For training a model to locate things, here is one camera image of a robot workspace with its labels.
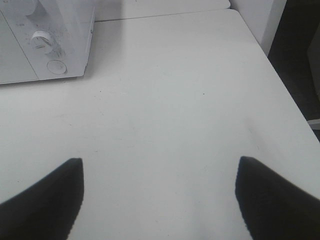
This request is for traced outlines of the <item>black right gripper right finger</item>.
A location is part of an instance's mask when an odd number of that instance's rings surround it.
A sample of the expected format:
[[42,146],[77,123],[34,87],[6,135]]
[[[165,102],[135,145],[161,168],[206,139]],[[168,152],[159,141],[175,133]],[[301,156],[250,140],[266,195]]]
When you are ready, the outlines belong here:
[[235,197],[254,240],[320,238],[320,200],[253,157],[239,160]]

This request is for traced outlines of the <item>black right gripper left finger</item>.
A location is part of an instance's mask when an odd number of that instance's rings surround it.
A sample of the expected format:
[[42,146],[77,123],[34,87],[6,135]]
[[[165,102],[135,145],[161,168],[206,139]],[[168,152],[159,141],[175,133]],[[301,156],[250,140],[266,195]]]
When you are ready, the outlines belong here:
[[66,240],[83,202],[83,160],[71,158],[0,204],[2,240]]

